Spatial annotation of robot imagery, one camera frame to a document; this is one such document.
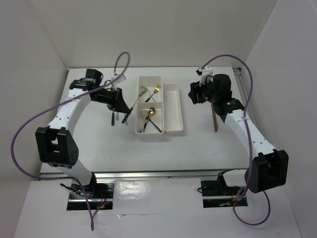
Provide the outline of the green handled utensil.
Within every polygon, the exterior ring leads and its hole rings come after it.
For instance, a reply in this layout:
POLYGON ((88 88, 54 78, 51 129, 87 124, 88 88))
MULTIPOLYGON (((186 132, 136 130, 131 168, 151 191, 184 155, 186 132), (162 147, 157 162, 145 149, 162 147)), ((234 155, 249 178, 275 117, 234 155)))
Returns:
POLYGON ((111 125, 114 126, 115 125, 115 111, 112 112, 111 115, 111 125))

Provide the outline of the gold spoon green handle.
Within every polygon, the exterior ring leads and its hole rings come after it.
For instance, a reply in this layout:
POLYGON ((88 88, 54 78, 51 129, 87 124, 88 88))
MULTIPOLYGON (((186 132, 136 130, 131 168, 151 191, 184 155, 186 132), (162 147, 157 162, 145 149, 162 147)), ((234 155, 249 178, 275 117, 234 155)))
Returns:
POLYGON ((131 115, 134 107, 136 106, 137 102, 138 102, 138 99, 143 96, 144 94, 146 93, 146 90, 143 90, 141 91, 139 94, 138 94, 138 97, 135 101, 135 103, 133 104, 133 106, 130 108, 129 112, 124 116, 123 120, 122 120, 122 123, 126 123, 126 121, 128 120, 129 116, 131 115))
POLYGON ((150 119, 152 116, 154 116, 155 114, 156 114, 156 109, 155 109, 154 107, 149 108, 149 110, 148 110, 148 115, 145 117, 145 122, 144 122, 144 125, 143 125, 143 127, 142 127, 141 132, 144 132, 144 130, 145 130, 145 128, 146 128, 146 125, 147 125, 149 119, 150 119))

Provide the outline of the large silver fork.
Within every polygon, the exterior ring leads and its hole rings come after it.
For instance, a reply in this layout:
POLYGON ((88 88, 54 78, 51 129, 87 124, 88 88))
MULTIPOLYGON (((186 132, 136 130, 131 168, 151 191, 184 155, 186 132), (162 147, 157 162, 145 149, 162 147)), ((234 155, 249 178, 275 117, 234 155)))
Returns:
POLYGON ((149 91, 149 89, 147 88, 147 87, 144 87, 144 86, 141 86, 141 88, 142 89, 144 89, 144 90, 146 90, 147 92, 148 92, 148 94, 149 94, 149 98, 150 99, 152 99, 153 97, 151 96, 151 93, 150 93, 150 91, 149 91))

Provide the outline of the white plastic spoon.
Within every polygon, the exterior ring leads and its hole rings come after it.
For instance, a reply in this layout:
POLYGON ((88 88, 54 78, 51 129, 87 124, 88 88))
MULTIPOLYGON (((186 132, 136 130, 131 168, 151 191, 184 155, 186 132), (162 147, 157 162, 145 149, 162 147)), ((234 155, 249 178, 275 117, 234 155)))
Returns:
POLYGON ((141 129, 140 129, 140 133, 142 133, 142 131, 144 130, 144 124, 145 124, 146 117, 148 116, 148 111, 147 110, 141 110, 139 115, 140 115, 140 117, 142 119, 142 125, 141 125, 141 129))

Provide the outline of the dark wooden spoon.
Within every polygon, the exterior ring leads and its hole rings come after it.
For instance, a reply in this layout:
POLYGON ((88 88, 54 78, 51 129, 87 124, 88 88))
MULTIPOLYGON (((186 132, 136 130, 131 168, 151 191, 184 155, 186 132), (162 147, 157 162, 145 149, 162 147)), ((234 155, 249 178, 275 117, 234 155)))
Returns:
POLYGON ((149 122, 157 129, 159 133, 162 133, 162 130, 149 118, 149 122))

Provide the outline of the gold fork green handle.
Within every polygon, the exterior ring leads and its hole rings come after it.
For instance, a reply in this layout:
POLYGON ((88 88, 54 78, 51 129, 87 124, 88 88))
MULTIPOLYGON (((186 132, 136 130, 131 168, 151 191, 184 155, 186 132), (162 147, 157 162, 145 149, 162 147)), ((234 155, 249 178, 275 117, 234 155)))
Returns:
POLYGON ((150 100, 153 100, 154 99, 154 95, 157 94, 158 92, 160 92, 160 90, 161 90, 161 85, 156 86, 155 89, 153 90, 153 92, 151 92, 151 96, 153 98, 150 99, 149 96, 148 96, 148 98, 145 100, 145 102, 149 102, 150 100))

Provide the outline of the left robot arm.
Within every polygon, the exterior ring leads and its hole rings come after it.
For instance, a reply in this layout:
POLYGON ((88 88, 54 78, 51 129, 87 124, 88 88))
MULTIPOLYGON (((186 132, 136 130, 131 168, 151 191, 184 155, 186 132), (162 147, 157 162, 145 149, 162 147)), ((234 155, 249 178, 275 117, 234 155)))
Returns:
POLYGON ((87 198, 97 194, 97 179, 95 174, 81 163, 73 132, 90 102, 106 104, 113 112, 130 113, 122 90, 117 87, 117 84, 125 79, 124 74, 116 74, 102 84, 103 74, 96 69, 87 69, 85 77, 70 84, 66 101, 59 107, 55 118, 46 127, 39 127, 35 132, 41 162, 73 178, 76 185, 71 187, 71 190, 80 189, 87 198))

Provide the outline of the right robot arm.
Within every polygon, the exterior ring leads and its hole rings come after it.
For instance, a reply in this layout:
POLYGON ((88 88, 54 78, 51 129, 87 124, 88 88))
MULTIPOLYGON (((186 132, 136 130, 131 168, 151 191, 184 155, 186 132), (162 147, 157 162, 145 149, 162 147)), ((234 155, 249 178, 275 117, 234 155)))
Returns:
POLYGON ((286 183, 289 156, 270 144, 249 118, 245 105, 233 98, 231 80, 226 74, 207 74, 190 85, 192 103, 209 102, 215 113, 237 135, 249 155, 245 171, 246 188, 259 193, 286 183))

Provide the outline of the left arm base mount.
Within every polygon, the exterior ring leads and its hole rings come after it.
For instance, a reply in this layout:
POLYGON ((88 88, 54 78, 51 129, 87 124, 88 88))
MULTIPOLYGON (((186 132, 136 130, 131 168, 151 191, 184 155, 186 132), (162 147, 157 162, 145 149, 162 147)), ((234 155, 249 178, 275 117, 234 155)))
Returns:
MULTIPOLYGON (((112 210, 114 183, 100 183, 97 182, 96 179, 95 182, 96 183, 91 187, 88 185, 84 186, 91 210, 112 210)), ((60 186, 66 188, 69 191, 67 203, 68 211, 88 210, 84 192, 77 182, 72 182, 71 185, 65 185, 61 183, 60 186)))

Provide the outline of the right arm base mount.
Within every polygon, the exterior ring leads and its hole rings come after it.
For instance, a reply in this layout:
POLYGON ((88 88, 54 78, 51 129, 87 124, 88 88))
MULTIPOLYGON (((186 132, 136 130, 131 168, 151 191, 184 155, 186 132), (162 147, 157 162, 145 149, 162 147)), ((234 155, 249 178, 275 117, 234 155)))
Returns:
POLYGON ((239 186, 228 186, 222 173, 218 173, 215 180, 203 180, 197 189, 203 197, 204 208, 233 207, 237 201, 236 194, 239 186))

